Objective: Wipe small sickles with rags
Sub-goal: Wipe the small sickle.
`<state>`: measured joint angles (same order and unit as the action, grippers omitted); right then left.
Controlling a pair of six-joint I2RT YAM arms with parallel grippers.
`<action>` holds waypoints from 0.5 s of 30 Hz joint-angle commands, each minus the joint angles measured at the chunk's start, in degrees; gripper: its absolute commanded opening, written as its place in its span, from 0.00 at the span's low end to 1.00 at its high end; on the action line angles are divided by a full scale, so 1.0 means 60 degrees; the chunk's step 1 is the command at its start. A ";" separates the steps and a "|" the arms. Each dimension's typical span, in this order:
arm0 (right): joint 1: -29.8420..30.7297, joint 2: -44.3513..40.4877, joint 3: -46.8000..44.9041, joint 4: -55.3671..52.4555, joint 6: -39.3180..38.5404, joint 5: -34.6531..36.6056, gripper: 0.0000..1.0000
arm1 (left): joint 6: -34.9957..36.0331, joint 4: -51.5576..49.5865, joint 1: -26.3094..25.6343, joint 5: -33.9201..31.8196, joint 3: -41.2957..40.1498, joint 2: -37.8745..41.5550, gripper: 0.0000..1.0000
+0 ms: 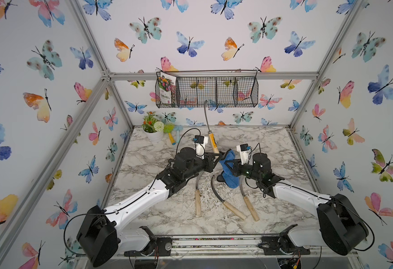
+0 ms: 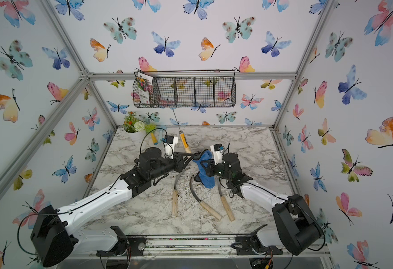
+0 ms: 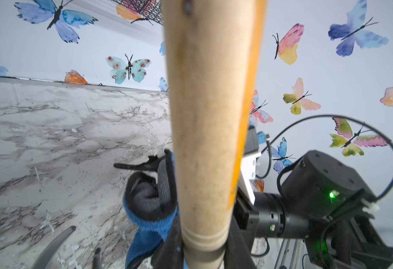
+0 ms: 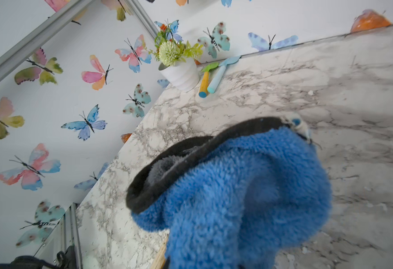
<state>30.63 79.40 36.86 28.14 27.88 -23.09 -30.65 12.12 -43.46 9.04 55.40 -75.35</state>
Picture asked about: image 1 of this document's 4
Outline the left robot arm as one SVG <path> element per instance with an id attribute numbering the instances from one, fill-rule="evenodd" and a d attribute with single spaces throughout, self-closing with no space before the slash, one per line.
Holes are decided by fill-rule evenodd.
<path id="1" fill-rule="evenodd" d="M 225 156 L 224 152 L 207 152 L 199 157 L 194 149 L 182 148 L 139 192 L 107 208 L 89 209 L 76 238 L 91 265 L 100 267 L 118 253 L 152 255 L 157 237 L 146 226 L 128 230 L 127 225 L 150 207 L 178 193 L 191 179 L 212 172 Z"/>

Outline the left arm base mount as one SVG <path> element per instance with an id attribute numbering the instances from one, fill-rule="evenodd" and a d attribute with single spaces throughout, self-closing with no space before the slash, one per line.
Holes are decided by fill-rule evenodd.
<path id="1" fill-rule="evenodd" d="M 172 251 L 171 237 L 156 236 L 147 226 L 126 230 L 123 254 L 126 257 L 167 257 Z"/>

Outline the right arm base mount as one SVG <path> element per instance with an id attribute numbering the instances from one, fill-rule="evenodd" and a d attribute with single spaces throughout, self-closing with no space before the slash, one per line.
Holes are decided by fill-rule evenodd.
<path id="1" fill-rule="evenodd" d="M 310 250 L 304 247 L 296 246 L 288 237 L 288 233 L 297 226 L 297 224 L 290 225 L 285 230 L 276 235 L 262 236 L 261 242 L 257 245 L 262 249 L 265 256 L 274 255 L 293 255 L 303 254 L 310 255 Z"/>

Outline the blue rag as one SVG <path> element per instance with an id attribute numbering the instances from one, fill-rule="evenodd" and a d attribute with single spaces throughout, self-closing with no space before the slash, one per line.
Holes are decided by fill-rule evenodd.
<path id="1" fill-rule="evenodd" d="M 231 174 L 232 176 L 234 176 L 234 182 L 233 183 L 225 183 L 229 188 L 231 189 L 235 189 L 237 187 L 239 187 L 239 177 L 235 176 L 234 173 L 232 172 L 233 168 L 222 168 L 224 172 L 226 172 L 227 174 Z"/>

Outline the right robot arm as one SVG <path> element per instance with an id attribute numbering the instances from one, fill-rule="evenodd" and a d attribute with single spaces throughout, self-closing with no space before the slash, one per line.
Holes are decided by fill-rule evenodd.
<path id="1" fill-rule="evenodd" d="M 223 179 L 254 180 L 263 196 L 286 201 L 317 218 L 315 225 L 293 224 L 280 232 L 278 244 L 285 253 L 309 246 L 328 247 L 334 253 L 345 256 L 369 235 L 374 235 L 346 196 L 324 195 L 292 184 L 272 171 L 267 154 L 252 154 L 248 150 L 242 151 L 237 159 L 229 150 L 221 157 L 220 163 Z"/>

